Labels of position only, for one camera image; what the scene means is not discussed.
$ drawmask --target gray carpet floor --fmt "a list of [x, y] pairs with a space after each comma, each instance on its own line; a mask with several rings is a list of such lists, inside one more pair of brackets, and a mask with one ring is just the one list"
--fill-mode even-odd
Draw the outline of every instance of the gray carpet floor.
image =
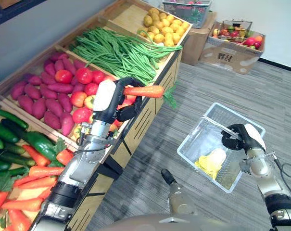
[[[291, 163], [291, 72], [260, 62], [249, 75], [207, 64], [181, 64], [174, 96], [177, 109], [163, 104], [87, 230], [97, 231], [135, 215], [168, 213], [162, 168], [184, 185], [199, 214], [251, 230], [268, 230], [269, 215], [251, 176], [244, 174], [227, 194], [185, 162], [177, 148], [211, 104], [219, 102], [263, 126], [267, 150], [275, 150], [282, 163]], [[291, 186], [291, 179], [286, 179]]]

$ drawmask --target white wall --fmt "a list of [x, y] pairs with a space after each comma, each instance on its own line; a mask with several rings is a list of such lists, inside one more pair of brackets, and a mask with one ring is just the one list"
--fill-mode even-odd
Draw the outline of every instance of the white wall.
[[114, 0], [48, 0], [0, 25], [0, 80]]
[[291, 0], [214, 0], [218, 21], [252, 21], [266, 35], [264, 59], [291, 67]]

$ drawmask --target sweet potato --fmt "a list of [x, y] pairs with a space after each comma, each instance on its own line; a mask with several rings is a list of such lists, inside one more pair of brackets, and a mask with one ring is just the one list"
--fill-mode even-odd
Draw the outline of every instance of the sweet potato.
[[65, 70], [70, 71], [73, 75], [75, 75], [77, 70], [75, 66], [72, 64], [72, 62], [66, 57], [63, 57], [62, 61], [65, 67]]
[[48, 89], [58, 93], [70, 94], [73, 92], [74, 86], [65, 83], [55, 83], [47, 86]]
[[40, 74], [40, 76], [41, 76], [41, 79], [43, 80], [43, 83], [44, 83], [44, 84], [49, 85], [49, 84], [54, 84], [54, 83], [56, 83], [54, 77], [51, 76], [51, 75], [49, 75], [47, 72], [42, 72], [42, 73]]
[[32, 114], [33, 100], [30, 97], [21, 95], [18, 97], [18, 103], [26, 112]]
[[33, 104], [33, 116], [36, 119], [42, 119], [47, 111], [46, 100], [41, 98]]
[[68, 136], [75, 125], [72, 115], [68, 112], [64, 112], [60, 117], [60, 123], [62, 126], [62, 134]]
[[11, 97], [13, 100], [17, 100], [19, 96], [25, 94], [25, 85], [27, 85], [26, 81], [20, 81], [13, 86], [11, 90]]
[[54, 113], [57, 117], [60, 117], [63, 113], [63, 108], [60, 103], [53, 99], [46, 100], [46, 107]]
[[73, 105], [70, 102], [70, 98], [68, 95], [60, 93], [58, 96], [58, 101], [66, 112], [71, 112], [73, 110]]
[[40, 91], [30, 83], [25, 86], [25, 93], [33, 100], [39, 100], [41, 98]]
[[41, 84], [40, 85], [40, 93], [46, 98], [46, 99], [54, 99], [56, 100], [58, 98], [58, 93], [55, 91], [49, 90], [47, 88], [47, 85]]
[[53, 129], [61, 129], [61, 123], [59, 118], [50, 111], [45, 112], [44, 122]]

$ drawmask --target tomato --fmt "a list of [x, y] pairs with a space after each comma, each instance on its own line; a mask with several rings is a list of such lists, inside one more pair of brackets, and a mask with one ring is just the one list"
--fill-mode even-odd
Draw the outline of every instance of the tomato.
[[73, 74], [66, 70], [59, 70], [55, 73], [55, 81], [58, 83], [71, 83]]
[[92, 72], [87, 68], [78, 69], [76, 72], [76, 76], [78, 78], [79, 83], [82, 84], [88, 84], [93, 80]]
[[93, 111], [86, 107], [78, 108], [73, 113], [73, 121], [77, 124], [81, 124], [82, 122], [89, 122], [92, 113]]
[[84, 92], [89, 95], [96, 95], [98, 89], [98, 84], [96, 83], [88, 83], [84, 88]]
[[73, 106], [82, 107], [86, 97], [87, 95], [83, 91], [76, 91], [72, 94], [70, 101]]
[[105, 79], [105, 74], [102, 71], [92, 71], [93, 83], [100, 84]]

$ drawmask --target white basket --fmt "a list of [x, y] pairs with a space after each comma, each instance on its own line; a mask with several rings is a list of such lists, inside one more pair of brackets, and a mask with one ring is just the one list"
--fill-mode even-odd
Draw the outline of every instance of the white basket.
[[[242, 175], [239, 163], [246, 158], [246, 154], [244, 150], [234, 151], [223, 146], [221, 131], [224, 130], [235, 136], [227, 127], [232, 124], [245, 125], [248, 123], [257, 129], [261, 137], [265, 135], [266, 131], [262, 126], [219, 103], [213, 103], [204, 116], [200, 118], [198, 125], [181, 143], [177, 153], [223, 191], [231, 193]], [[213, 180], [194, 163], [201, 155], [208, 155], [216, 148], [223, 149], [227, 157], [216, 180]]]

